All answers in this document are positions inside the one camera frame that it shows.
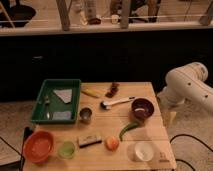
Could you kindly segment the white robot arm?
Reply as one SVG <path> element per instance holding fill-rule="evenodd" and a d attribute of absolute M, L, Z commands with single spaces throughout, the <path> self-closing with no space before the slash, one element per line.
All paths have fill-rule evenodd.
<path fill-rule="evenodd" d="M 157 94 L 163 107 L 163 122 L 169 127 L 177 112 L 175 107 L 190 100 L 205 111 L 213 114 L 213 87 L 205 83 L 207 67 L 200 62 L 192 62 L 170 70 L 165 76 L 166 86 Z"/>

